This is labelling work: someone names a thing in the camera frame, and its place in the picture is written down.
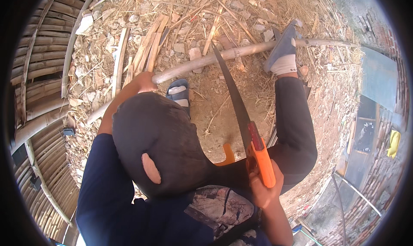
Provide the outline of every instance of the person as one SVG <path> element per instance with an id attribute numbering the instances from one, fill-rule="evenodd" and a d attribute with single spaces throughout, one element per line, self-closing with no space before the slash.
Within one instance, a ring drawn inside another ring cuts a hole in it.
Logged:
<path id="1" fill-rule="evenodd" d="M 292 245 L 279 197 L 317 159 L 292 29 L 264 67 L 277 76 L 278 140 L 268 148 L 276 185 L 265 187 L 257 168 L 248 173 L 245 159 L 212 164 L 190 122 L 186 80 L 172 83 L 164 97 L 151 92 L 153 73 L 143 72 L 113 99 L 90 150 L 76 214 L 88 246 Z M 131 202 L 132 180 L 147 200 Z"/>

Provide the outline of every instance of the navy blue shirt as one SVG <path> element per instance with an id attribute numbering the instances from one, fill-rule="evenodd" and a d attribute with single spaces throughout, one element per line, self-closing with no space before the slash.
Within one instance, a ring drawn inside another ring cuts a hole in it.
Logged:
<path id="1" fill-rule="evenodd" d="M 228 199 L 231 195 L 228 203 L 215 205 L 218 209 L 225 205 L 224 213 L 227 213 L 220 214 L 225 218 L 214 215 L 206 217 L 206 222 L 197 220 L 197 215 L 213 209 L 202 208 L 205 201 L 212 200 L 211 193 L 216 198 L 225 194 Z M 256 209 L 225 187 L 201 188 L 168 199 L 137 198 L 132 204 L 133 196 L 132 180 L 121 165 L 112 136 L 96 136 L 85 166 L 76 214 L 79 231 L 88 246 L 208 245 L 220 229 L 238 224 L 248 217 L 251 209 Z M 235 201 L 235 214 L 231 215 L 229 202 Z M 241 245 L 271 245 L 259 229 L 246 232 L 240 239 Z"/>

